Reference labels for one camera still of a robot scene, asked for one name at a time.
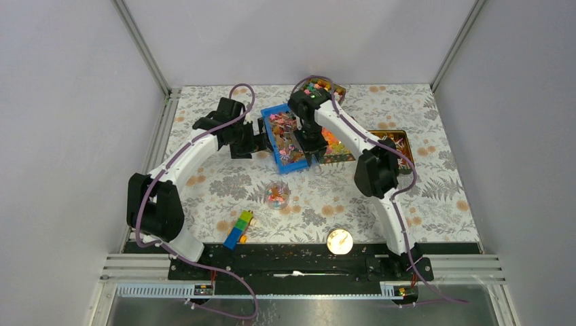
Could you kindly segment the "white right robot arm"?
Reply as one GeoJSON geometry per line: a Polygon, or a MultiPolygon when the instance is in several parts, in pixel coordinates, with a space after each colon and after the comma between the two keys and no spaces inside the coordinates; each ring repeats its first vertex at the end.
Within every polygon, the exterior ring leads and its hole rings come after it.
{"type": "Polygon", "coordinates": [[[354,184],[376,207],[378,220],[386,232],[386,245],[395,256],[389,262],[391,274],[400,280],[409,278],[416,271],[418,253],[397,202],[402,193],[398,160],[407,157],[391,141],[382,140],[362,127],[324,89],[310,94],[295,91],[287,104],[301,120],[295,137],[307,161],[324,156],[327,150],[327,141],[321,133],[324,128],[352,153],[356,160],[354,184]]]}

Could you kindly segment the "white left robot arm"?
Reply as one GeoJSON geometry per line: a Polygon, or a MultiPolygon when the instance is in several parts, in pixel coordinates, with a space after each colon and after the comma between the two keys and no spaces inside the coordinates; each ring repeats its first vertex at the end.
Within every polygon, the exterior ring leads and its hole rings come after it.
{"type": "Polygon", "coordinates": [[[264,134],[255,134],[245,117],[251,106],[222,97],[217,109],[198,119],[187,140],[161,165],[128,181],[126,223],[138,234],[142,247],[162,246],[186,259],[185,271],[195,279],[207,276],[209,258],[204,244],[184,226],[179,192],[202,164],[222,147],[234,159],[250,158],[266,148],[264,134]]]}

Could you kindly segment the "clear glass jar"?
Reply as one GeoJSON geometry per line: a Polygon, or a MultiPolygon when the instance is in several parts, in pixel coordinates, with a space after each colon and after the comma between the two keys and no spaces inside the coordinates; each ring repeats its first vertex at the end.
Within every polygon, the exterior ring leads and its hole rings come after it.
{"type": "Polygon", "coordinates": [[[273,181],[267,184],[264,199],[270,209],[283,210],[289,204],[291,191],[283,181],[273,181]]]}

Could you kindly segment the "gold round jar lid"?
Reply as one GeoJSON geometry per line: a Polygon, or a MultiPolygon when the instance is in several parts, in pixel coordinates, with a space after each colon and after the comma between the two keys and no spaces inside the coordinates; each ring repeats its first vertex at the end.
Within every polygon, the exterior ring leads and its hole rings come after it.
{"type": "Polygon", "coordinates": [[[353,237],[344,229],[334,229],[327,237],[327,248],[334,255],[346,255],[353,248],[353,237]]]}

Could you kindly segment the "blue plastic bin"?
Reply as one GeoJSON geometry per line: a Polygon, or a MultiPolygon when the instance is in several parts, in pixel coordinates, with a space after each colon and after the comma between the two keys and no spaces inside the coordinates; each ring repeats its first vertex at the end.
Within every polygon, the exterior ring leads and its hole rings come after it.
{"type": "Polygon", "coordinates": [[[261,110],[262,121],[280,174],[304,170],[310,165],[306,160],[295,131],[298,121],[287,104],[261,110]]]}

